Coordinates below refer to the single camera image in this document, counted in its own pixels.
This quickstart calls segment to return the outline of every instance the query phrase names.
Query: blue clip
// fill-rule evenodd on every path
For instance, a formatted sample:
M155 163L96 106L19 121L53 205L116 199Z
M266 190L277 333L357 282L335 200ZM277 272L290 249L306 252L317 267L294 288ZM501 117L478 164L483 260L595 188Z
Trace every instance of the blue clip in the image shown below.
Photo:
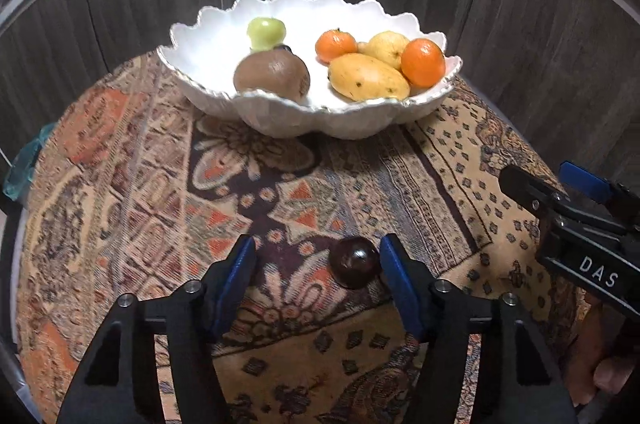
M388 236L380 240L380 264L404 330L422 342L427 332L420 318L420 300Z
M212 334L217 340L231 329L257 260L254 239L248 237L231 267L229 276L226 277L216 302L216 318L213 322Z
M558 179L562 184L580 191L597 203L607 203L612 197L609 182L604 181L596 175L592 175L589 171L569 161L560 164Z

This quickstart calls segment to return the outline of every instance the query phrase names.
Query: orange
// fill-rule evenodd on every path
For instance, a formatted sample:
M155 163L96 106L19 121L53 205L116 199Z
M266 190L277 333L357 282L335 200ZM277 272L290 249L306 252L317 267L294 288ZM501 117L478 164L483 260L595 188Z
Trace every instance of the orange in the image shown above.
M400 63L409 82L422 88L433 86L445 73L444 54L429 39L411 41L402 52Z
M358 43L351 34L339 28L327 30L316 41L316 54L323 62L331 62L336 57L358 51Z

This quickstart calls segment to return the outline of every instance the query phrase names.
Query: fruit bowl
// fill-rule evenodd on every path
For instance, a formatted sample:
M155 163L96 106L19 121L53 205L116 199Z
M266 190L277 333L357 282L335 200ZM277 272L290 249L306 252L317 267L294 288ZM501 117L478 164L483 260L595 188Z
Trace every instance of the fruit bowl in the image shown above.
M284 43L309 70L310 89L300 104L259 89L238 93L234 88L236 66L250 52L247 25L259 16L285 23ZM321 131L341 139L362 139L389 124L430 114L453 90L454 77L462 67L458 56L446 58L445 75L435 86L414 90L404 100L351 102L331 88L327 67L316 59L316 39L331 28L347 31L357 41L369 41L379 32L392 30L409 39L429 38L443 52L447 47L443 33L423 34L413 14L385 14L374 0L357 4L344 0L236 0L228 10L202 8L193 26L172 25L173 46L160 46L158 55L175 71L181 91L204 113L223 120L242 120L275 138Z

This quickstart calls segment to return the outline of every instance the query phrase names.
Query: green apple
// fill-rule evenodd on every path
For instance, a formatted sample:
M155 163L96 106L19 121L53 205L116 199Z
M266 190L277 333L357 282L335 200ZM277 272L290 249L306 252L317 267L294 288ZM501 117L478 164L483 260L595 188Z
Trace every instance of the green apple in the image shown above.
M246 34L251 39L252 51L263 52L284 41L287 29L279 19L254 18L249 22Z

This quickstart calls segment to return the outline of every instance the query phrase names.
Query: screw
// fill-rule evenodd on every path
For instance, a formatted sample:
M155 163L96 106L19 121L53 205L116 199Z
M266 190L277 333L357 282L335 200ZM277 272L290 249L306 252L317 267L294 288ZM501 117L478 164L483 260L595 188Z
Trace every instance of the screw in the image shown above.
M200 283L199 279L191 279L189 280L187 283L184 284L184 289L190 293L190 294L194 294L196 293L198 290L200 290L200 287L202 286L202 283Z
M453 285L450 282L448 282L446 279L436 279L436 282L434 283L434 287L438 292L441 292L442 294L446 294L447 292L451 292Z
M513 292L505 292L502 295L502 301L508 304L510 307L514 307L518 304L518 297Z
M133 303L134 299L136 299L136 297L131 293L123 294L118 298L118 305L122 308L128 307Z

